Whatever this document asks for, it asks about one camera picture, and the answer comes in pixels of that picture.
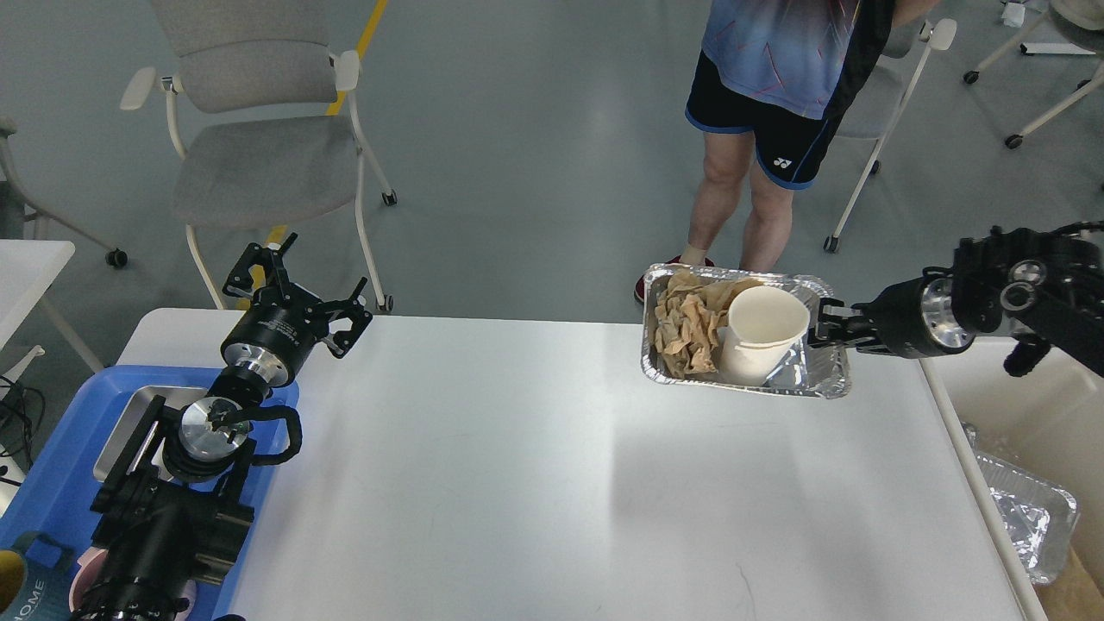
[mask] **white table top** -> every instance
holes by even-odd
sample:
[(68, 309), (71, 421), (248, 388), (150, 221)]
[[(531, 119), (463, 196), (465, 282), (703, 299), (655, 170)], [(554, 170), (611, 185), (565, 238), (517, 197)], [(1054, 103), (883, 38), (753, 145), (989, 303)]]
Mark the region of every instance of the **white table top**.
[(73, 242), (0, 240), (0, 347), (73, 256)]
[[(221, 367), (160, 309), (120, 364)], [(915, 361), (846, 398), (660, 386), (634, 325), (378, 317), (299, 377), (247, 619), (1021, 619)]]

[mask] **gray floor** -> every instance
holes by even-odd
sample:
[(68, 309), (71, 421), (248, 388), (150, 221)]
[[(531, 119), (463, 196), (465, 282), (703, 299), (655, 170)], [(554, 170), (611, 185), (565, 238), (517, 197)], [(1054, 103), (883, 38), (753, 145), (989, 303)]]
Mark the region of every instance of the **gray floor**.
[[(331, 3), (335, 50), (355, 45), (373, 4)], [(682, 108), (708, 4), (392, 0), (365, 56), (360, 109), (400, 196), (397, 207), (368, 213), (395, 313), (639, 322), (629, 290), (648, 264), (681, 250), (700, 179), (701, 136)], [(936, 9), (933, 18), (958, 21), (958, 38), (933, 55), (841, 252), (826, 254), (821, 242), (870, 143), (834, 145), (817, 185), (797, 199), (777, 271), (816, 274), (861, 302), (926, 265), (948, 265), (959, 238), (992, 224), (1050, 230), (1104, 218), (1104, 93), (1016, 151), (1001, 144), (1090, 77), (1094, 59), (1010, 54), (974, 86), (962, 82), (1015, 33), (1000, 9), (996, 0)], [(115, 272), (96, 246), (53, 230), (77, 252), (51, 295), (110, 362), (149, 310), (210, 305), (166, 202), (179, 161), (160, 101), (117, 108), (136, 69), (176, 65), (145, 3), (3, 2), (0, 24), (0, 115), (20, 125), (11, 145), (24, 181), (131, 257)], [(215, 120), (182, 105), (185, 139)], [(746, 207), (745, 197), (710, 253), (722, 265), (736, 263)], [(348, 293), (364, 273), (352, 218), (346, 209), (293, 227), (301, 235), (288, 259), (294, 280), (327, 297)], [(266, 233), (209, 232), (201, 244), (224, 274)], [(89, 373), (41, 313), (13, 343), (49, 352), (24, 377), (49, 400), (38, 452)]]

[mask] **robotic arm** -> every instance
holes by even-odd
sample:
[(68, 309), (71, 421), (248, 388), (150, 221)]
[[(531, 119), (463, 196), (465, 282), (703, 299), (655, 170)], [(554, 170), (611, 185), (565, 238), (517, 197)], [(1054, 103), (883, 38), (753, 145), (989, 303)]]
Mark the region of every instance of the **robotic arm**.
[[(372, 320), (359, 301), (367, 278), (332, 302), (288, 280), (283, 257), (295, 239), (276, 250), (250, 244), (226, 278), (224, 293), (252, 303), (222, 344), (226, 367), (208, 393), (183, 410), (155, 398), (129, 436), (92, 504), (103, 514), (93, 545), (108, 552), (72, 619), (171, 621), (188, 607), (179, 596), (188, 580), (221, 585), (237, 561), (253, 525), (253, 507), (241, 503), (251, 469), (284, 463), (302, 444), (298, 413), (262, 403), (295, 379), (315, 345), (341, 358)], [(256, 291), (245, 285), (253, 266), (265, 273)], [(350, 327), (331, 334), (339, 319)], [(256, 454), (253, 422), (277, 419), (288, 446)]]
[(1022, 377), (1051, 345), (1104, 377), (1104, 270), (1101, 250), (1082, 233), (1104, 221), (1049, 233), (994, 227), (989, 236), (963, 239), (951, 269), (891, 285), (850, 309), (820, 301), (811, 347), (843, 345), (868, 354), (926, 358), (965, 351), (979, 333), (1012, 320), (1017, 346), (1005, 369)]

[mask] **blue shirt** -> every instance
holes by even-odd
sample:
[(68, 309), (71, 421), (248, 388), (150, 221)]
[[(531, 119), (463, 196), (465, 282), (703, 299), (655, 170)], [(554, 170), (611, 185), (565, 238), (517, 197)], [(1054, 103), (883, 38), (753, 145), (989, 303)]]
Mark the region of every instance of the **blue shirt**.
[(729, 90), (819, 119), (840, 83), (859, 3), (713, 0), (702, 51)]

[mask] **sneaker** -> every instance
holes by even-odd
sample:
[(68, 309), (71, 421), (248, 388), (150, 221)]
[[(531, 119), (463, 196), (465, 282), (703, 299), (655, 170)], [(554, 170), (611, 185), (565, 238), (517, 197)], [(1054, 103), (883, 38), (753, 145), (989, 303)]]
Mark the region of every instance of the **sneaker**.
[[(667, 263), (679, 263), (681, 261), (681, 259), (682, 259), (682, 255), (680, 254), (679, 256), (676, 256), (675, 259), (671, 259)], [(705, 257), (705, 266), (707, 267), (713, 267), (716, 264), (713, 263), (712, 261), (710, 261), (708, 256)], [(633, 291), (633, 296), (636, 297), (637, 302), (639, 302), (640, 304), (644, 304), (644, 276), (640, 276), (640, 280), (636, 282), (636, 290)]]

